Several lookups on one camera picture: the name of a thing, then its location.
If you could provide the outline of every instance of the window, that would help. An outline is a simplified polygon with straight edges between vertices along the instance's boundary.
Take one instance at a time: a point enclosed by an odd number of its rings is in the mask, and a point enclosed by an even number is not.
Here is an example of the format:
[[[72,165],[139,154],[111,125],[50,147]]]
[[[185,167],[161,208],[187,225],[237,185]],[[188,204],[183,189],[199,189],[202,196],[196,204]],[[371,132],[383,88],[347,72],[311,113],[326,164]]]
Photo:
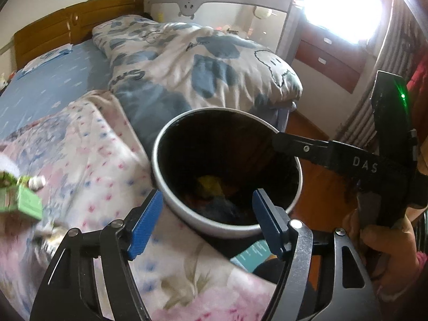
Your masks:
[[[307,19],[351,43],[369,40],[381,18],[380,0],[305,0]]]

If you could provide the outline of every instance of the gray curtain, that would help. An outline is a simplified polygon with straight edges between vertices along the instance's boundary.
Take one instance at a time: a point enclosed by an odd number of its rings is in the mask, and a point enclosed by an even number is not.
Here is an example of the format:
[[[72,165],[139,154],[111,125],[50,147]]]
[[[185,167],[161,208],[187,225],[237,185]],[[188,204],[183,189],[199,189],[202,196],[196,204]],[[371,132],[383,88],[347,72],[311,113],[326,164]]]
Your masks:
[[[376,72],[378,70],[392,72],[408,81],[414,55],[411,40],[419,39],[421,35],[418,24],[405,2],[392,0],[388,30],[370,80],[357,107],[336,135],[335,140],[360,148],[376,147],[376,130],[370,104]]]

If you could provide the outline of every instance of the metal bolt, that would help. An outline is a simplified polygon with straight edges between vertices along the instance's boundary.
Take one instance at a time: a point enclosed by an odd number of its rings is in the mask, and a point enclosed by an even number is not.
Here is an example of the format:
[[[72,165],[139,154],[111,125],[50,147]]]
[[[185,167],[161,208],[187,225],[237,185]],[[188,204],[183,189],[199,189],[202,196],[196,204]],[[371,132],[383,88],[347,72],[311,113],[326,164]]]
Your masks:
[[[114,220],[114,221],[111,223],[111,226],[112,226],[113,228],[120,228],[120,227],[122,227],[122,226],[123,226],[123,221],[122,221],[122,220]]]
[[[334,231],[336,232],[337,235],[339,235],[341,237],[346,235],[346,231],[343,228],[336,228]]]
[[[75,237],[77,234],[79,234],[79,230],[77,228],[72,228],[68,231],[69,237]]]
[[[301,223],[299,220],[291,220],[290,226],[296,229],[300,229],[303,226],[303,223]]]

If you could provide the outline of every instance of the hand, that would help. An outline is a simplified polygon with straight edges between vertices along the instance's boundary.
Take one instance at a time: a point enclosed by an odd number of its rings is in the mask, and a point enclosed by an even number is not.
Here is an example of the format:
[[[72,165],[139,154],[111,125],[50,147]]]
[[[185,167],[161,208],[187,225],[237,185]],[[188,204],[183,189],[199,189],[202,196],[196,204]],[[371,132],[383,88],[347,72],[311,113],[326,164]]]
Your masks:
[[[395,229],[368,225],[360,230],[358,210],[354,210],[344,218],[342,225],[362,256],[363,263],[367,247],[389,255],[386,267],[383,267],[384,274],[373,282],[375,290],[381,288],[383,294],[394,295],[405,289],[417,277],[419,261],[416,256],[416,240],[407,216]]]

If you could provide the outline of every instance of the headboard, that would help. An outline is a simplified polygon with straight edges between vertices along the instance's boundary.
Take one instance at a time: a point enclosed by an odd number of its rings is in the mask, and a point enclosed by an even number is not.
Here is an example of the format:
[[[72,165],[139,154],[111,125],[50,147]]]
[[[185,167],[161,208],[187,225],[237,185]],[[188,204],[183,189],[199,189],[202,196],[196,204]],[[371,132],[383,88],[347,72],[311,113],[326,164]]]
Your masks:
[[[64,44],[89,40],[93,27],[105,21],[143,12],[144,0],[89,0],[57,10],[15,33],[17,68]]]

